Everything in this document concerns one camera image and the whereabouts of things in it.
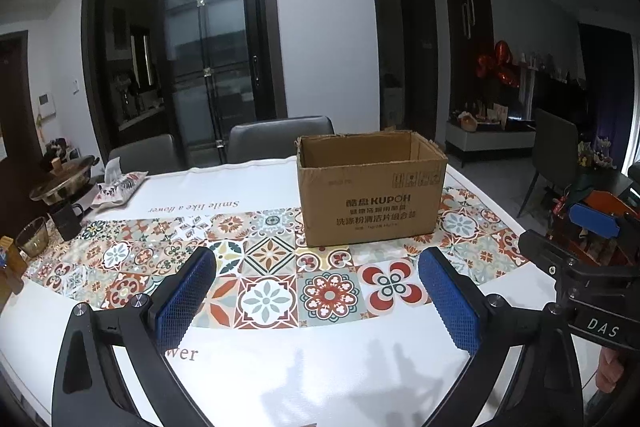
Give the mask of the right hand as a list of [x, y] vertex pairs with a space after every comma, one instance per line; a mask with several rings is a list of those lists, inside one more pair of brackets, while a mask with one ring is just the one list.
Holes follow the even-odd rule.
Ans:
[[603, 393], [611, 393], [622, 378], [624, 367], [618, 359], [618, 352], [602, 347], [596, 373], [597, 388]]

